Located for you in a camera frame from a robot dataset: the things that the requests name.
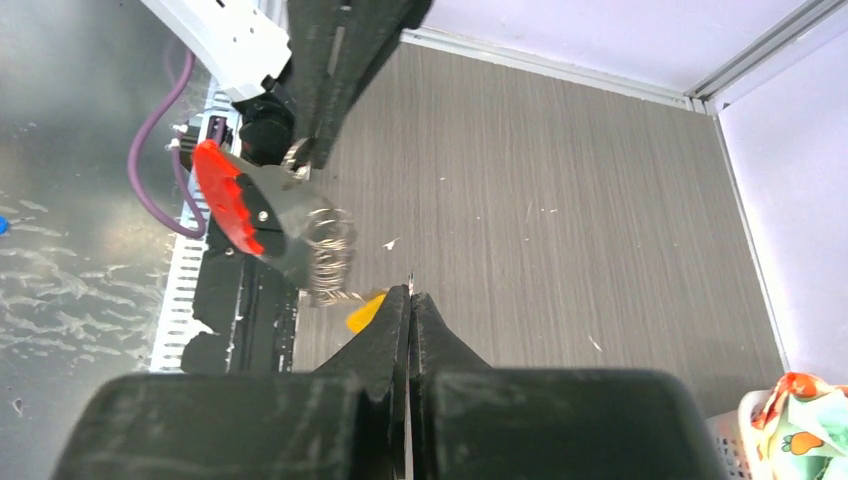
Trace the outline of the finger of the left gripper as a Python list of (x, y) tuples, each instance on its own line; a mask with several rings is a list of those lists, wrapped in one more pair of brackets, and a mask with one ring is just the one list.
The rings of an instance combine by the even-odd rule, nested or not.
[(322, 95), (329, 84), (329, 61), (339, 24), (342, 1), (290, 1), (289, 48), (292, 52), (291, 95), (296, 103), (294, 137), (306, 139), (309, 149), (300, 159), (324, 163), (328, 147), (319, 139)]
[(400, 43), (418, 28), (429, 0), (350, 1), (335, 68), (322, 98), (321, 121), (311, 148), (311, 166), (323, 169), (350, 109)]

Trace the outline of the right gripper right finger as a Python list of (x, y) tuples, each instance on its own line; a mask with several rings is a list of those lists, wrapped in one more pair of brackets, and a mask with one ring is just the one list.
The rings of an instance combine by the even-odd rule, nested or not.
[(693, 396), (633, 368), (496, 368), (413, 296), (409, 388), (417, 479), (720, 479)]

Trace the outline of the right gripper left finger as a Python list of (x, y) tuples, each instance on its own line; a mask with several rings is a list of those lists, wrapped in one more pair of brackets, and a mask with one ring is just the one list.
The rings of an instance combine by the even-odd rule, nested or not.
[(91, 398), (56, 479), (401, 479), (411, 298), (305, 373), (135, 374)]

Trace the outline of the key with yellow tag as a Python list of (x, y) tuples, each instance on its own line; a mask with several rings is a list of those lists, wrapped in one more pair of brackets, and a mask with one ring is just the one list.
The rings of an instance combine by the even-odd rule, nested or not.
[(353, 334), (359, 334), (373, 320), (380, 309), (388, 291), (375, 290), (363, 297), (363, 304), (351, 312), (346, 319), (346, 326)]

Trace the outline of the silver split keyring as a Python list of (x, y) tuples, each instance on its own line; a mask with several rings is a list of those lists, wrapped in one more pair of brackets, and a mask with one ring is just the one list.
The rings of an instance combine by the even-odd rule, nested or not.
[(301, 138), (295, 141), (283, 157), (281, 166), (296, 180), (306, 180), (311, 170), (310, 151), (314, 139)]

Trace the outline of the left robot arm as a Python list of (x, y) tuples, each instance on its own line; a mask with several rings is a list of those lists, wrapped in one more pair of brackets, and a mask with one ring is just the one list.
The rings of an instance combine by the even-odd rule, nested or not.
[(429, 1), (290, 1), (281, 27), (250, 1), (148, 1), (146, 7), (203, 63), (250, 123), (291, 112), (284, 139), (248, 145), (296, 165), (326, 167), (344, 121)]

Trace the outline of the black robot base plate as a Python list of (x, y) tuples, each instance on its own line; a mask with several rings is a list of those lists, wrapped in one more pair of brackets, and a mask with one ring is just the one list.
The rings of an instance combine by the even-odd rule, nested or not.
[(292, 369), (299, 291), (278, 271), (234, 248), (214, 222), (206, 236), (193, 318), (208, 328), (183, 350), (189, 374)]

